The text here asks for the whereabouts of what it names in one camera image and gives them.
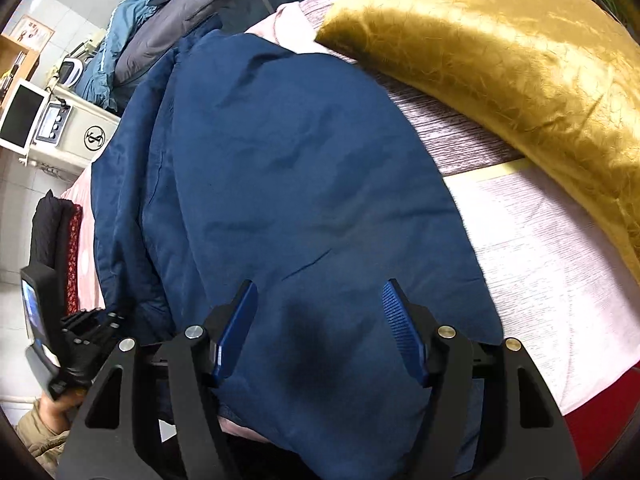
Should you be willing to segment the person's left hand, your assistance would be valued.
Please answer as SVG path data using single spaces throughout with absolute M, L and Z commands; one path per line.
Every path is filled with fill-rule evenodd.
M 68 390 L 59 396 L 56 400 L 52 400 L 50 396 L 43 393 L 39 401 L 38 413 L 39 417 L 49 430 L 55 434 L 70 429 L 70 419 L 67 413 L 84 402 L 87 391 L 84 389 Z

